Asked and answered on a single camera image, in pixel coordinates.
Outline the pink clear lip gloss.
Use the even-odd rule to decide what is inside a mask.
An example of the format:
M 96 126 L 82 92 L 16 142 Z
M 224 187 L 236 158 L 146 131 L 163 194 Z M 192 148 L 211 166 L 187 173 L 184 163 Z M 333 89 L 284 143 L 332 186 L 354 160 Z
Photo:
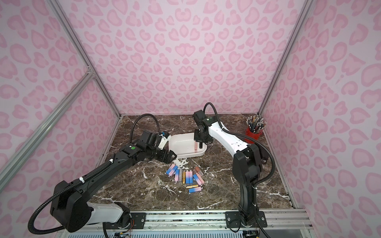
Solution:
M 203 176 L 203 172 L 201 171 L 201 169 L 198 167 L 198 166 L 195 166 L 194 169 L 193 169 L 193 172 L 195 174 L 198 174 L 200 176 Z

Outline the pink blue lipstick diagonal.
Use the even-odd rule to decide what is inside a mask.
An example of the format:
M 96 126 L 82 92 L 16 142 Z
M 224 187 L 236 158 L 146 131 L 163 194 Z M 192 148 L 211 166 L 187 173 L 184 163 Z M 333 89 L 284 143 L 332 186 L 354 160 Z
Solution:
M 204 180 L 203 180 L 203 178 L 201 177 L 200 174 L 195 173 L 195 174 L 193 175 L 193 178 L 194 178 L 194 180 L 196 181 L 196 183 L 197 183 L 199 186 L 204 185 L 205 182 L 204 182 Z

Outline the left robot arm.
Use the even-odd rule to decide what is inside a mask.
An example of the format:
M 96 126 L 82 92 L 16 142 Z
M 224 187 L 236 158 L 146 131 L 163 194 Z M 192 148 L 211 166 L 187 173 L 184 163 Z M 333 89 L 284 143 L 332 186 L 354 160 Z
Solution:
M 60 230 L 76 232 L 87 225 L 110 223 L 117 228 L 132 226 L 130 209 L 121 202 L 112 204 L 90 203 L 90 199 L 105 184 L 118 174 L 135 166 L 141 161 L 158 160 L 169 164 L 176 158 L 165 146 L 171 135 L 167 131 L 157 133 L 144 131 L 135 142 L 130 141 L 111 159 L 88 174 L 68 183 L 61 181 L 56 185 L 54 194 L 43 202 L 31 215 L 28 230 L 35 235 L 45 235 Z M 61 224 L 56 228 L 40 230 L 35 227 L 35 220 L 43 209 L 50 205 L 50 214 Z

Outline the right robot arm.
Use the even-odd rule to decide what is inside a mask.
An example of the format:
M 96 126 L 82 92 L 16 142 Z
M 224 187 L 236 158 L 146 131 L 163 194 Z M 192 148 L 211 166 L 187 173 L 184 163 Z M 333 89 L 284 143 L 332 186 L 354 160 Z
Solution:
M 232 156 L 232 173 L 240 186 L 238 207 L 239 223 L 250 227 L 255 225 L 262 232 L 267 227 L 258 202 L 258 185 L 269 180 L 275 172 L 275 159 L 269 150 L 257 140 L 229 131 L 219 118 L 215 106 L 207 102 L 203 110 L 193 114 L 197 125 L 194 140 L 209 145 L 217 140 Z

